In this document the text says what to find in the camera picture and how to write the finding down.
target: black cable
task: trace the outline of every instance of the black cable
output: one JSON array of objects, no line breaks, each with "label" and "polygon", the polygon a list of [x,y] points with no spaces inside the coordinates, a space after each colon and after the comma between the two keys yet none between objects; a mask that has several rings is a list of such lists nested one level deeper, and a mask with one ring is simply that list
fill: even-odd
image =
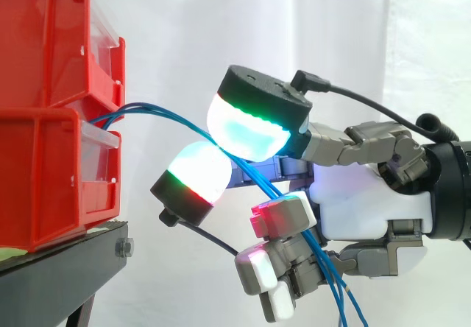
[{"label": "black cable", "polygon": [[211,235],[210,233],[208,233],[207,231],[204,231],[203,229],[201,228],[198,228],[197,226],[194,226],[192,224],[190,224],[189,222],[178,222],[180,225],[183,225],[184,227],[194,231],[195,233],[198,233],[199,235],[203,236],[204,238],[210,240],[212,243],[220,246],[221,248],[224,248],[228,253],[230,253],[231,255],[233,256],[237,256],[238,255],[238,251],[233,249],[231,246],[229,246],[228,244],[226,244],[224,241],[222,241],[221,239],[218,239],[217,237],[215,237],[214,235]]},{"label": "black cable", "polygon": [[374,102],[371,99],[368,99],[367,97],[363,95],[354,93],[351,90],[340,88],[334,85],[330,87],[329,91],[335,94],[343,95],[351,99],[354,99],[358,102],[361,102],[362,104],[365,104],[366,106],[370,106],[371,108],[374,108],[376,111],[379,111],[382,114],[388,116],[390,119],[393,119],[394,121],[401,124],[402,126],[407,127],[409,130],[413,130],[414,132],[419,133],[420,135],[426,137],[427,139],[434,141],[433,140],[433,137],[435,136],[434,132],[430,132],[428,130],[424,130],[421,127],[416,126],[412,122],[409,122],[407,119],[404,119],[403,117],[399,116],[397,113],[389,110],[388,108],[385,108],[384,106],[378,104],[377,102]]},{"label": "black cable", "polygon": [[351,90],[332,85],[328,80],[322,79],[315,74],[307,73],[305,71],[297,71],[291,81],[291,86],[303,94],[308,91],[316,91],[320,93],[331,91],[335,94],[354,99],[364,105],[374,108],[395,120],[397,123],[407,127],[409,130],[413,130],[433,142],[442,143],[447,141],[459,141],[458,136],[446,124],[442,124],[439,118],[435,115],[425,113],[418,118],[416,124],[413,124],[377,102],[354,93]]},{"label": "black cable", "polygon": [[471,242],[469,241],[469,239],[464,239],[463,242],[466,245],[466,247],[468,247],[471,250]]}]

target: cable connector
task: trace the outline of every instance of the cable connector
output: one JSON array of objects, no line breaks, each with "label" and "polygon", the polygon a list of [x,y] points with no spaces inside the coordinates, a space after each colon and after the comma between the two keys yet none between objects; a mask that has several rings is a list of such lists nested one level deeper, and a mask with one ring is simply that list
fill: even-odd
[{"label": "cable connector", "polygon": [[291,86],[303,94],[308,91],[327,93],[331,84],[328,80],[322,79],[306,71],[297,71],[291,81]]}]

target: glowing dome sensor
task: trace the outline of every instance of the glowing dome sensor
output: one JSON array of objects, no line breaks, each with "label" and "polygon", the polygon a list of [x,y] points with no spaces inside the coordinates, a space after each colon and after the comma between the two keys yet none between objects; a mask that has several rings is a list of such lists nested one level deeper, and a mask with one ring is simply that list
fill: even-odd
[{"label": "glowing dome sensor", "polygon": [[209,142],[184,148],[151,188],[165,206],[160,214],[168,226],[182,219],[199,225],[221,197],[232,174],[229,158]]},{"label": "glowing dome sensor", "polygon": [[298,134],[311,108],[289,84],[231,66],[208,111],[208,128],[224,150],[260,162],[277,154],[291,134]]},{"label": "glowing dome sensor", "polygon": [[278,124],[244,113],[217,94],[208,111],[208,128],[216,143],[250,161],[265,161],[283,148],[290,132]]}]

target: black metal bracket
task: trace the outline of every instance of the black metal bracket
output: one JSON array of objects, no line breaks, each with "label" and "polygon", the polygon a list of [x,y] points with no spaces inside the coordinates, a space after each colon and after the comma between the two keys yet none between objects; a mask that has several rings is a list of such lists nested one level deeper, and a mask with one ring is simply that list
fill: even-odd
[{"label": "black metal bracket", "polygon": [[127,223],[106,222],[99,229],[0,262],[0,324],[51,327],[72,315],[70,323],[75,316],[77,324],[70,326],[86,326],[90,311],[87,317],[85,310],[91,309],[92,297],[127,263],[126,255],[116,251],[116,243],[127,239]]}]

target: black cylinder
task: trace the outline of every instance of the black cylinder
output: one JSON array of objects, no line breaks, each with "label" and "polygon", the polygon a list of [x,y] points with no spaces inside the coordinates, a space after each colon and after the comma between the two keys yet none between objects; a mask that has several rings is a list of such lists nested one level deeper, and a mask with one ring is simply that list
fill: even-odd
[{"label": "black cylinder", "polygon": [[431,193],[431,239],[471,238],[471,141],[426,145],[431,173],[421,189]]},{"label": "black cylinder", "polygon": [[159,219],[167,226],[177,224],[175,217],[198,226],[213,208],[211,203],[181,183],[169,170],[160,176],[150,191],[165,206]]}]

